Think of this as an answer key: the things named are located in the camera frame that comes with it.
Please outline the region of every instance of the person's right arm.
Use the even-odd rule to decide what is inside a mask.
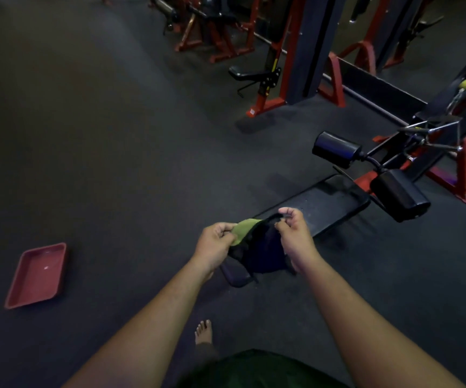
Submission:
[[[359,388],[464,387],[378,314],[317,252],[303,214],[280,208],[276,224],[294,268],[304,275]]]

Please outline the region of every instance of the forearm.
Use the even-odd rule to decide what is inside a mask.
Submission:
[[[305,276],[357,386],[464,386],[378,314],[319,254],[313,260]]]
[[[190,261],[66,383],[74,387],[159,387],[205,281]]]

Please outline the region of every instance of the person's left arm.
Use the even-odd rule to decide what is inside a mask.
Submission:
[[[203,230],[191,260],[63,388],[159,387],[197,294],[235,240],[233,223]]]

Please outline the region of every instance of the person's left hand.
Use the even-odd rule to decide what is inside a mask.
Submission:
[[[206,270],[207,275],[226,259],[229,247],[236,240],[236,235],[231,233],[235,226],[236,223],[220,222],[202,231],[191,259],[198,262]]]

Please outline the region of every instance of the person's right hand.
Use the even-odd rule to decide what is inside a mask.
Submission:
[[[285,215],[275,224],[281,234],[283,250],[289,255],[294,269],[302,273],[320,258],[319,252],[301,211],[283,207],[278,212]]]

